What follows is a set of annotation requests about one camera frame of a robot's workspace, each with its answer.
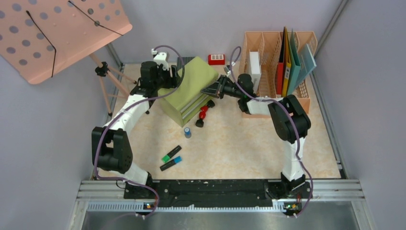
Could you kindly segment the green metal drawer cabinet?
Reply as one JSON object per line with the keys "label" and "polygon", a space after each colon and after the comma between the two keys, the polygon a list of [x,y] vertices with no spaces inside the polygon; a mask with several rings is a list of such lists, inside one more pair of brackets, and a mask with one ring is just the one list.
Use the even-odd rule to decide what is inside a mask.
{"label": "green metal drawer cabinet", "polygon": [[180,127],[185,126],[200,108],[212,99],[201,93],[214,83],[219,73],[200,57],[193,57],[185,64],[186,73],[179,88],[158,100],[163,112]]}

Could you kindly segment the yellow plastic clip folder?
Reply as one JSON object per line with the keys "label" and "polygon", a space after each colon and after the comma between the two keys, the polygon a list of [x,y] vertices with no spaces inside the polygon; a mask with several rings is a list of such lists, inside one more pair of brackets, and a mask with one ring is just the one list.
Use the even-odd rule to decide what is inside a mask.
{"label": "yellow plastic clip folder", "polygon": [[290,58],[290,45],[288,41],[288,32],[287,27],[284,27],[283,30],[283,37],[284,37],[284,76],[283,76],[283,85],[282,85],[282,97],[287,95],[288,84],[289,84],[289,76],[290,76],[290,69],[291,69],[291,58]]}

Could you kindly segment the light blue hardcover book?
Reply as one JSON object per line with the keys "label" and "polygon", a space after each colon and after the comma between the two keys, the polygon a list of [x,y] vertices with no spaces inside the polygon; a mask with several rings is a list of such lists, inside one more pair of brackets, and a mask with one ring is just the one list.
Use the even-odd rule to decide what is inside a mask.
{"label": "light blue hardcover book", "polygon": [[301,65],[298,77],[296,79],[295,88],[306,79],[306,77],[317,67],[312,49],[309,44],[305,44],[298,54],[299,62]]}

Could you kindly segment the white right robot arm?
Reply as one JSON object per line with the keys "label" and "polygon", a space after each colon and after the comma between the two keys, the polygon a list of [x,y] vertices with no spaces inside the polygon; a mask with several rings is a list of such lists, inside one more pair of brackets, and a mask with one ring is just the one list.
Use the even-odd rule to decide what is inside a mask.
{"label": "white right robot arm", "polygon": [[258,97],[253,90],[249,74],[240,74],[236,82],[226,75],[201,89],[201,93],[222,99],[225,95],[238,99],[237,103],[243,113],[265,115],[272,119],[278,137],[284,143],[284,164],[281,182],[274,189],[272,198],[294,197],[300,193],[312,193],[313,182],[306,181],[307,169],[302,162],[303,146],[311,127],[311,121],[294,95],[272,99]]}

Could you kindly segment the teal plastic folder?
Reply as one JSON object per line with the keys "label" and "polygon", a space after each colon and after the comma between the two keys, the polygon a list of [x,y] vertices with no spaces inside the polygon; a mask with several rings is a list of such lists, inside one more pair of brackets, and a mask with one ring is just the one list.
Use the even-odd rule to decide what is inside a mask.
{"label": "teal plastic folder", "polygon": [[289,38],[289,57],[291,60],[290,75],[288,81],[287,94],[292,94],[295,89],[297,78],[301,69],[301,64],[299,61],[297,46],[296,46],[296,33],[292,30]]}

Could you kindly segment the white paper booklet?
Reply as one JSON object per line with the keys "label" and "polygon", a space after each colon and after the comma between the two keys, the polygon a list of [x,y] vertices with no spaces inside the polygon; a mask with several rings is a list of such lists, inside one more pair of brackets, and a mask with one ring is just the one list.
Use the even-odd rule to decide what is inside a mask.
{"label": "white paper booklet", "polygon": [[259,82],[261,79],[261,64],[259,58],[259,52],[249,52],[248,73],[252,78],[253,91],[257,93],[259,89]]}

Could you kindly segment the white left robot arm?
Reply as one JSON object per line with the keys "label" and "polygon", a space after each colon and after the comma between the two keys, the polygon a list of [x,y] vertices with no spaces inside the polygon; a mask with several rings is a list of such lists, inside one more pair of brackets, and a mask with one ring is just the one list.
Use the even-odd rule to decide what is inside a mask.
{"label": "white left robot arm", "polygon": [[143,62],[140,74],[123,107],[105,125],[92,130],[92,163],[97,179],[126,182],[135,186],[140,197],[148,198],[154,186],[148,182],[149,172],[133,162],[129,133],[156,100],[180,87],[183,76],[175,65],[158,61]]}

